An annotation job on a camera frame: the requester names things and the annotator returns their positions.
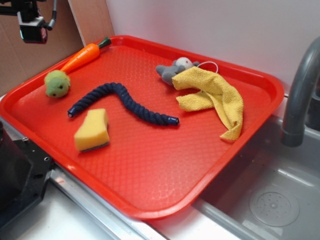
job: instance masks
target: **red tray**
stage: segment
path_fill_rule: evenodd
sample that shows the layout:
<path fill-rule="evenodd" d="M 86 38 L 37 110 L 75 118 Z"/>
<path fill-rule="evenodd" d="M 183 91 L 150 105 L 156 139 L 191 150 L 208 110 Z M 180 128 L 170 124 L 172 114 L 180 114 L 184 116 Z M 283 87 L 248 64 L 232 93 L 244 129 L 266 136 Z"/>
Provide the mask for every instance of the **red tray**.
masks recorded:
<path fill-rule="evenodd" d="M 44 77 L 65 59 L 10 91 L 0 102 L 0 115 L 36 142 L 54 161 L 123 213 L 139 219 L 162 218 L 190 205 L 228 164 L 282 102 L 280 82 L 268 74 L 131 36 L 111 37 L 91 63 L 69 74 L 71 88 L 63 98 L 45 95 Z M 244 101 L 240 138 L 219 138 L 227 129 L 214 109 L 185 112 L 175 90 L 156 73 L 157 65 L 214 61 L 219 73 Z M 215 71 L 213 64 L 201 68 Z M 178 117 L 180 125 L 156 126 L 125 109 L 117 95 L 100 99 L 89 109 L 105 108 L 109 117 L 108 146 L 78 152 L 74 134 L 87 111 L 69 118 L 67 110 L 104 83 L 122 83 L 147 109 Z"/>

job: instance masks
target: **gray faucet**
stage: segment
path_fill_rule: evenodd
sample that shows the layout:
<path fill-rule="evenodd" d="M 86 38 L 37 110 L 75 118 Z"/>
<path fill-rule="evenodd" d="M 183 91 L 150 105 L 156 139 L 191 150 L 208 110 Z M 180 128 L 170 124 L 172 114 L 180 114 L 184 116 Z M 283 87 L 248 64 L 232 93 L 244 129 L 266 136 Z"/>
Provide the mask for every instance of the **gray faucet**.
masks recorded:
<path fill-rule="evenodd" d="M 305 52 L 287 100 L 281 127 L 281 142 L 298 147 L 305 125 L 320 131 L 320 37 Z"/>

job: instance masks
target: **sink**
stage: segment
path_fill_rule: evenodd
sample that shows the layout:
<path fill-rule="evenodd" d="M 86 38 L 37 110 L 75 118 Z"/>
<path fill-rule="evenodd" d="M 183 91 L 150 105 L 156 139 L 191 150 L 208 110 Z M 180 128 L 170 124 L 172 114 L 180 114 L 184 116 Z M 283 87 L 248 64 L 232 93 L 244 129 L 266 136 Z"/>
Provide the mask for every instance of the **sink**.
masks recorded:
<path fill-rule="evenodd" d="M 281 124 L 271 116 L 195 203 L 241 239 L 319 239 L 320 135 L 287 147 Z"/>

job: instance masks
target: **white string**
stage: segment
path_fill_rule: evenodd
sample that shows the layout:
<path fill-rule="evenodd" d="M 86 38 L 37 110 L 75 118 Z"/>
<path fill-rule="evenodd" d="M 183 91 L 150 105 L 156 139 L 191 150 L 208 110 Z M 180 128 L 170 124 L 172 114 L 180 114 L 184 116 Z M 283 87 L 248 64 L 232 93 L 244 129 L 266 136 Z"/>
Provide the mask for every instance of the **white string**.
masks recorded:
<path fill-rule="evenodd" d="M 200 66 L 203 65 L 203 64 L 214 64 L 215 67 L 216 67 L 215 73 L 216 73 L 216 74 L 218 73 L 219 67 L 218 67 L 218 65 L 217 65 L 214 61 L 205 61 L 205 62 L 202 62 L 202 63 L 200 63 L 197 67 L 200 67 Z"/>

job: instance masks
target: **yellow cloth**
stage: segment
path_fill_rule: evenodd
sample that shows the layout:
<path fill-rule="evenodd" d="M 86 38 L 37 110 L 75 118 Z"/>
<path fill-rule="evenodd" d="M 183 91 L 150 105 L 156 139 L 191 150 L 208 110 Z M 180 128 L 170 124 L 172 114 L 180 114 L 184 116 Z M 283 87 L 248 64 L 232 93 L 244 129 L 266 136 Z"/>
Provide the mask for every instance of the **yellow cloth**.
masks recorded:
<path fill-rule="evenodd" d="M 203 70 L 196 66 L 187 69 L 172 78 L 177 90 L 199 89 L 197 93 L 178 96 L 181 109 L 191 112 L 215 108 L 228 129 L 220 137 L 226 140 L 237 140 L 243 125 L 244 102 L 239 92 L 221 75 Z"/>

